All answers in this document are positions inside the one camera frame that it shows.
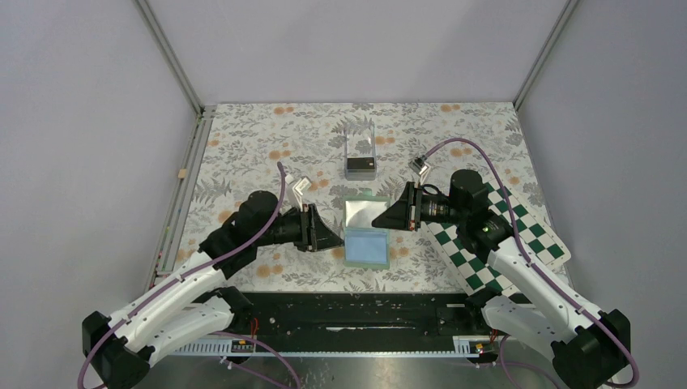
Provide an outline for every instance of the checkered board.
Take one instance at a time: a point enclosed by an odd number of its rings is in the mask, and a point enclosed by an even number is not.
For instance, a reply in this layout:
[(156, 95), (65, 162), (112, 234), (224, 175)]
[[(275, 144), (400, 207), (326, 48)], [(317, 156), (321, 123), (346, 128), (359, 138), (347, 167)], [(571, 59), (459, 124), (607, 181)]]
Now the checkered board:
[[(498, 188), (496, 179), (487, 183), (489, 188), (489, 203), (492, 211), (504, 218), (510, 224), (506, 201)], [(570, 251), (551, 227), (544, 223), (544, 219), (535, 213), (527, 204), (520, 201), (518, 196), (506, 188), (510, 204), (515, 213), (520, 237), (530, 246), (530, 249), (549, 269), (556, 269), (570, 259)], [(425, 237), (431, 242), (454, 277), (468, 295), (489, 285), (504, 295), (510, 296), (518, 289), (489, 265), (485, 265), (475, 255), (470, 254), (461, 245), (455, 231), (455, 224), (423, 223)]]

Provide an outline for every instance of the tabletop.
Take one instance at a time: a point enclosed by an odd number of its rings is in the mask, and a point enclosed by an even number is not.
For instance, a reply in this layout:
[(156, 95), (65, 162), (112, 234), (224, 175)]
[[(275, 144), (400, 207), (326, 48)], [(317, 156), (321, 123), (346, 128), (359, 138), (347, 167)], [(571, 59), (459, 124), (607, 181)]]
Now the tabletop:
[[(505, 184), (547, 217), (511, 103), (223, 104), (215, 115), (175, 264), (189, 258), (251, 192), (279, 193), (279, 160), (294, 177), (313, 182), (304, 202), (315, 203), (325, 223), (340, 233), (344, 196), (371, 190), (396, 199), (405, 182), (417, 179), (408, 161), (456, 136), (479, 144)], [(347, 181), (344, 129), (371, 122), (377, 179)], [(443, 190), (458, 169), (476, 170), (485, 181), (491, 178), (484, 159), (466, 144), (447, 145), (428, 163), (433, 166), (428, 182)], [(229, 282), (243, 291), (463, 291), (421, 233), (391, 232), (388, 270), (345, 267), (343, 256), (343, 248), (301, 253), (293, 245), (261, 247), (257, 259)], [(567, 278), (565, 268), (557, 273)]]

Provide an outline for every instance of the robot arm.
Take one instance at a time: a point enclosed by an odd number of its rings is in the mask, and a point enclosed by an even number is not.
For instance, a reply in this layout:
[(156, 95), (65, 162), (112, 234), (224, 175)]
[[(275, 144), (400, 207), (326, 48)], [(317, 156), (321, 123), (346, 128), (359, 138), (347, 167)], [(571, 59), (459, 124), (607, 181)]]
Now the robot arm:
[(86, 356), (103, 336), (114, 330), (97, 348), (91, 362), (108, 389), (129, 389), (143, 379), (151, 366), (183, 344), (231, 325), (240, 326), (237, 322), (248, 320), (250, 302), (235, 288), (216, 293), (193, 310), (182, 311), (252, 263), (259, 246), (291, 242), (298, 250), (314, 252), (343, 245), (343, 240), (322, 222), (317, 207), (302, 204), (279, 214), (252, 245), (210, 264), (255, 236), (277, 204), (272, 193), (253, 192), (239, 211), (210, 233), (199, 245), (199, 251), (173, 274), (111, 315), (96, 311), (84, 319), (82, 335)]
[[(419, 173), (423, 163), (424, 160), (417, 159), (411, 167)], [(629, 350), (628, 319), (618, 310), (604, 313), (561, 282), (531, 252), (527, 252), (531, 256), (528, 262), (510, 223), (489, 210), (487, 193), (482, 177), (471, 170), (453, 173), (448, 195), (436, 186), (408, 182), (400, 199), (373, 220), (372, 226), (415, 231), (422, 221), (456, 224), (463, 246), (513, 282), (539, 310), (518, 307), (507, 297), (482, 289), (471, 300), (480, 308), (487, 325), (515, 336), (552, 360), (554, 369), (569, 387), (600, 386), (629, 361), (586, 314)], [(582, 308), (576, 309), (561, 293)]]

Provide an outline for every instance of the floral pattern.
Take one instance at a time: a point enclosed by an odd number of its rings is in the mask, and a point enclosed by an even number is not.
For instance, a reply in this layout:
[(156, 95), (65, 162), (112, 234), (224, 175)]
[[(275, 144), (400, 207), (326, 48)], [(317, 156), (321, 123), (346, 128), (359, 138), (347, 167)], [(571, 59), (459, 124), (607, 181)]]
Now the floral pattern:
[[(176, 264), (189, 258), (251, 192), (278, 193), (278, 160), (294, 177), (313, 182), (304, 201), (317, 204), (325, 222), (340, 233), (344, 196), (371, 190), (397, 198), (405, 182), (416, 180), (408, 161), (456, 136), (478, 143), (507, 185), (546, 215), (511, 103), (225, 104), (218, 105), (215, 115)], [(377, 179), (347, 181), (342, 126), (367, 128), (370, 123), (376, 135)], [(474, 169), (489, 180), (484, 159), (465, 144), (447, 145), (428, 162), (433, 166), (429, 182), (442, 189), (457, 169)], [(393, 231), (390, 252), (389, 270), (371, 270), (345, 267), (343, 248), (301, 253), (292, 245), (262, 247), (258, 258), (229, 283), (244, 291), (462, 291), (422, 234)]]

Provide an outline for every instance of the gray floor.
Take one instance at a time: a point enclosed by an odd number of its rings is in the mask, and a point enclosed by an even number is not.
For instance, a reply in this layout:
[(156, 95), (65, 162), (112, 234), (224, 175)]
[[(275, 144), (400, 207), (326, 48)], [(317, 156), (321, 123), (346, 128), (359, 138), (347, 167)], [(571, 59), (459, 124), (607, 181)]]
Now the gray floor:
[[(529, 348), (509, 342), (508, 361), (527, 362), (556, 377), (550, 363)], [(501, 368), (462, 367), (456, 358), (292, 358), (303, 388), (510, 388)], [(289, 383), (287, 370), (276, 358), (252, 358), (245, 366)], [(553, 388), (546, 378), (513, 367), (510, 372), (523, 388)], [(153, 367), (138, 389), (274, 388), (250, 374), (227, 370), (217, 358), (167, 357)]]

